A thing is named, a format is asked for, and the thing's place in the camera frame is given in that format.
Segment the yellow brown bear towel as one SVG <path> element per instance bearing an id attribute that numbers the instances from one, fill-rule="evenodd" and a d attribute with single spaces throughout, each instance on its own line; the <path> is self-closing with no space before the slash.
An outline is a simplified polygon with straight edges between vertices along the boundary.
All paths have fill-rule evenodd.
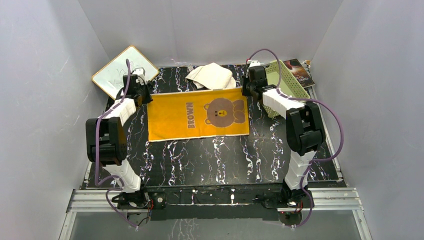
<path id="1" fill-rule="evenodd" d="M 152 94 L 148 141 L 249 135 L 247 98 L 241 88 Z"/>

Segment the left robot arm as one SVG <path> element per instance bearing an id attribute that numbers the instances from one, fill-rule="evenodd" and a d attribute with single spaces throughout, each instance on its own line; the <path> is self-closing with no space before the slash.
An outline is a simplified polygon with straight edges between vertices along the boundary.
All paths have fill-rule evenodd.
<path id="1" fill-rule="evenodd" d="M 85 123 L 87 156 L 95 167 L 95 185 L 102 185 L 108 178 L 114 179 L 122 192 L 131 193 L 129 200 L 137 208 L 147 206 L 150 198 L 141 189 L 141 178 L 127 159 L 128 142 L 124 125 L 140 106 L 153 100 L 145 72 L 139 67 L 124 75 L 124 86 L 110 108 Z M 100 169 L 109 172 L 108 178 L 100 179 Z"/>

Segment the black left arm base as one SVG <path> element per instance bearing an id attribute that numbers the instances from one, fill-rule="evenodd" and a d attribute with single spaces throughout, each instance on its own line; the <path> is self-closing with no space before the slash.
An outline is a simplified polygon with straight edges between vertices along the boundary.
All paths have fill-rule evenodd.
<path id="1" fill-rule="evenodd" d="M 151 221 L 153 210 L 163 210 L 167 205 L 165 192 L 149 192 L 146 188 L 135 192 L 123 192 L 116 189 L 106 191 L 106 201 L 117 212 L 128 210 L 147 210 L 143 221 Z"/>

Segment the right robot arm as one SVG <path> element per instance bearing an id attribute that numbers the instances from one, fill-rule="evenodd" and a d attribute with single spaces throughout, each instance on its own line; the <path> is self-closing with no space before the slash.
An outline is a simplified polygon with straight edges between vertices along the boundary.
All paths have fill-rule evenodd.
<path id="1" fill-rule="evenodd" d="M 291 150 L 289 169 L 284 178 L 288 189 L 282 192 L 282 202 L 295 207 L 302 199 L 299 190 L 307 186 L 311 162 L 326 140 L 318 105 L 312 99 L 295 98 L 269 84 L 266 69 L 257 60 L 247 60 L 242 94 L 251 96 L 285 119 L 286 142 Z"/>

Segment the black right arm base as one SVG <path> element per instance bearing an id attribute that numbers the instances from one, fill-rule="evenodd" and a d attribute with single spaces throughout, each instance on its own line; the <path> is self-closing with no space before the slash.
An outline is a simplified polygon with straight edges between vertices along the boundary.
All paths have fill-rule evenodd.
<path id="1" fill-rule="evenodd" d="M 260 204 L 266 209 L 279 209 L 278 219 L 283 226 L 297 228 L 310 218 L 315 206 L 312 193 L 307 188 L 269 191 L 261 195 Z"/>

